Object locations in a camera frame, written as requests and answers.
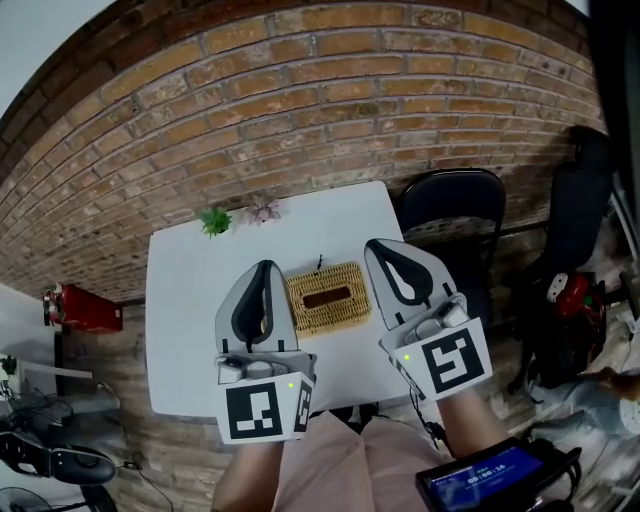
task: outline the white table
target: white table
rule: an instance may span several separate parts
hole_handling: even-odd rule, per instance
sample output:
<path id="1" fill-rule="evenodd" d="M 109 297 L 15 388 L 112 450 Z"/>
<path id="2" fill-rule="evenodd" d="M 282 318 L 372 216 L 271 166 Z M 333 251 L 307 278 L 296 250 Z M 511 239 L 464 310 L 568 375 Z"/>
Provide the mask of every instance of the white table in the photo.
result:
<path id="1" fill-rule="evenodd" d="M 0 359 L 4 359 L 7 357 L 4 354 L 0 354 Z M 48 375 L 48 376 L 62 376 L 62 377 L 73 377 L 77 379 L 93 379 L 93 372 L 86 372 L 81 370 L 68 370 L 66 368 L 58 368 L 57 366 L 49 366 L 38 363 L 31 363 L 29 361 L 24 361 L 22 359 L 17 360 L 16 372 L 9 376 L 5 373 L 5 371 L 0 367 L 0 382 L 6 383 L 6 386 L 11 390 L 15 398 L 19 398 L 23 393 L 34 393 L 33 388 L 38 387 L 38 389 L 44 393 L 49 394 L 51 389 L 45 388 L 41 389 L 40 386 L 32 386 L 30 380 L 27 378 L 27 373 L 35 372 L 39 376 Z M 55 388 L 55 381 L 52 380 L 52 388 Z M 0 392 L 0 401 L 6 401 L 6 397 Z"/>
<path id="2" fill-rule="evenodd" d="M 382 182 L 314 192 L 280 201 L 282 218 L 262 225 L 241 221 L 209 239 L 200 221 L 151 237 L 147 270 L 146 348 L 155 412 L 215 416 L 215 317 L 235 281 L 263 259 L 285 276 L 348 261 L 360 263 L 372 305 L 366 324 L 299 341 L 318 355 L 313 410 L 376 402 L 408 393 L 378 346 L 385 331 L 364 263 L 372 238 L 402 240 Z"/>

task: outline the display screen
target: display screen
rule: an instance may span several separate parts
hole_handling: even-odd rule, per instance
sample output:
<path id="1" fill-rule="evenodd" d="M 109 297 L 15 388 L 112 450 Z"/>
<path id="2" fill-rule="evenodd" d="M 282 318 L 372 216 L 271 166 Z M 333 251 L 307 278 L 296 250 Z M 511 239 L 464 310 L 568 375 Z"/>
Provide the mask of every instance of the display screen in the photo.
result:
<path id="1" fill-rule="evenodd" d="M 446 510 L 467 510 L 541 466 L 542 462 L 538 459 L 514 446 L 485 461 L 435 478 L 430 487 Z"/>

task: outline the wire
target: wire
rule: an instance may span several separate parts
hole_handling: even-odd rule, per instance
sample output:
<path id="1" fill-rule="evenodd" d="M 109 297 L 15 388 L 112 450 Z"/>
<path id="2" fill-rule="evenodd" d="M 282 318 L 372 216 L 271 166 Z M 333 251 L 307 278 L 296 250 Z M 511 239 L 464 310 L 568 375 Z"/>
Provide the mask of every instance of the wire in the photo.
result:
<path id="1" fill-rule="evenodd" d="M 14 409 L 14 411 L 6 418 L 5 421 L 8 425 L 11 425 L 16 421 L 21 422 L 21 425 L 13 425 L 12 427 L 10 427 L 12 428 L 12 430 L 23 428 L 25 424 L 29 425 L 29 415 L 42 416 L 57 425 L 62 425 L 61 418 L 57 418 L 51 414 L 44 412 L 44 409 L 51 407 L 57 403 L 64 404 L 66 406 L 67 411 L 70 413 L 69 416 L 75 415 L 73 411 L 73 407 L 71 407 L 71 405 L 69 405 L 67 401 L 61 398 L 56 398 L 55 400 L 49 399 L 49 397 L 55 396 L 55 393 L 45 395 L 41 390 L 39 390 L 38 388 L 35 388 L 33 393 L 19 393 L 18 395 L 20 397 L 23 397 L 23 396 L 29 396 L 29 395 L 36 395 L 38 393 L 42 395 L 42 398 L 39 401 L 31 405 L 24 405 L 22 407 L 18 407 Z"/>
<path id="2" fill-rule="evenodd" d="M 582 480 L 582 467 L 580 466 L 579 460 L 576 459 L 575 461 L 573 461 L 571 465 L 569 465 L 569 467 L 566 469 L 565 473 L 569 475 L 571 490 L 569 491 L 569 495 L 565 498 L 564 501 L 566 503 L 571 503 L 571 500 L 578 491 L 578 487 L 580 487 L 580 481 Z"/>
<path id="3" fill-rule="evenodd" d="M 420 411 L 420 407 L 419 407 L 420 404 L 418 402 L 418 397 L 416 396 L 414 401 L 413 399 L 414 395 L 415 393 L 413 391 L 413 388 L 409 387 L 409 398 L 411 399 L 411 405 L 413 405 L 413 408 L 415 409 L 416 414 L 418 415 L 418 419 L 420 420 L 420 423 L 422 423 L 422 427 L 425 429 L 427 434 L 431 436 L 431 440 L 433 441 L 433 444 L 436 447 L 436 450 L 440 451 L 440 448 L 438 448 L 438 442 L 437 442 L 437 440 L 440 439 L 445 444 L 447 449 L 451 451 L 451 448 L 449 447 L 449 441 L 447 440 L 447 434 L 444 431 L 444 428 L 442 428 L 442 426 L 439 423 L 424 420 L 424 416 L 422 416 L 422 412 Z"/>
<path id="4" fill-rule="evenodd" d="M 151 486 L 153 487 L 156 491 L 158 491 L 162 497 L 167 500 L 167 503 L 169 504 L 169 507 L 171 508 L 171 512 L 173 512 L 173 501 L 171 501 L 169 498 L 167 498 L 167 495 L 165 493 L 163 493 L 160 489 L 158 489 L 158 487 L 156 487 L 156 485 L 149 480 L 146 476 L 144 476 L 142 474 L 142 470 L 140 468 L 138 468 L 138 473 L 140 473 L 140 476 Z"/>
<path id="5" fill-rule="evenodd" d="M 35 496 L 36 498 L 38 498 L 39 500 L 41 500 L 43 504 L 46 504 L 49 507 L 49 509 L 43 508 L 42 510 L 54 510 L 53 508 L 51 508 L 49 503 L 47 503 L 47 500 L 45 500 L 42 496 L 40 496 L 39 494 L 36 494 L 35 492 L 33 492 L 33 491 L 29 490 L 29 489 L 25 489 L 24 487 L 14 487 L 14 486 L 3 487 L 2 489 L 0 489 L 0 492 L 2 492 L 2 491 L 10 491 L 10 490 L 16 490 L 16 491 L 22 491 L 22 492 L 29 493 L 29 494 Z M 14 503 L 10 503 L 9 505 L 10 506 L 9 506 L 8 510 L 14 510 L 13 506 L 15 504 Z M 34 503 L 32 503 L 31 506 L 36 508 L 36 509 L 39 508 L 39 507 L 35 506 Z M 16 507 L 15 510 L 23 510 L 23 509 L 20 508 L 20 507 Z"/>

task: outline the small potted plant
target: small potted plant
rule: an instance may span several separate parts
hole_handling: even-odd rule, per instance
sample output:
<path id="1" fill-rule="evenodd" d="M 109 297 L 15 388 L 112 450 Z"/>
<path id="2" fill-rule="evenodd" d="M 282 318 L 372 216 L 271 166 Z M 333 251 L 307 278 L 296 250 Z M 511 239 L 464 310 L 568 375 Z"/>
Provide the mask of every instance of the small potted plant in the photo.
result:
<path id="1" fill-rule="evenodd" d="M 200 214 L 200 220 L 203 224 L 202 232 L 205 235 L 209 235 L 209 238 L 224 233 L 231 225 L 231 215 L 222 208 L 209 208 L 205 210 Z"/>
<path id="2" fill-rule="evenodd" d="M 0 366 L 2 366 L 2 370 L 7 374 L 7 377 L 12 377 L 18 369 L 18 360 L 11 356 L 3 357 L 0 359 Z"/>
<path id="3" fill-rule="evenodd" d="M 280 219 L 278 211 L 278 201 L 263 196 L 253 196 L 251 204 L 247 206 L 246 212 L 249 215 L 250 224 L 262 224 L 268 220 Z"/>

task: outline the person's leg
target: person's leg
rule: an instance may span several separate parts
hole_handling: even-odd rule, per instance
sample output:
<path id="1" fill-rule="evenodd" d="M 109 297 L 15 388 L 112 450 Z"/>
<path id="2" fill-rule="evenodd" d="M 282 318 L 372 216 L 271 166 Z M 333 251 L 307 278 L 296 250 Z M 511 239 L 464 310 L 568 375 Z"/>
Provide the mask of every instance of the person's leg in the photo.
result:
<path id="1" fill-rule="evenodd" d="M 314 412 L 309 419 L 320 416 L 324 411 Z M 371 418 L 378 416 L 378 404 L 363 404 L 352 407 L 342 407 L 330 409 L 333 414 L 356 434 L 360 434 L 362 429 L 371 421 Z"/>
<path id="2" fill-rule="evenodd" d="M 529 395 L 536 402 L 573 405 L 582 409 L 594 396 L 602 400 L 611 393 L 592 378 L 577 376 L 571 382 L 551 389 L 540 386 L 539 378 L 536 378 L 529 383 Z"/>
<path id="3" fill-rule="evenodd" d="M 361 438 L 375 510 L 426 510 L 416 492 L 416 473 L 452 459 L 439 453 L 423 430 L 394 420 L 372 418 Z"/>
<path id="4" fill-rule="evenodd" d="M 364 443 L 327 411 L 309 421 L 304 438 L 285 443 L 274 510 L 333 510 L 336 497 L 344 510 L 374 509 L 362 505 L 372 501 Z"/>
<path id="5" fill-rule="evenodd" d="M 609 438 L 630 439 L 633 433 L 627 430 L 622 423 L 620 414 L 620 399 L 607 388 L 601 387 L 593 393 L 583 410 L 593 418 L 594 424 L 602 430 Z"/>
<path id="6" fill-rule="evenodd" d="M 531 429 L 529 437 L 533 440 L 542 438 L 554 443 L 569 434 L 594 426 L 593 418 L 587 412 L 579 411 L 566 418 L 549 420 L 535 425 Z"/>

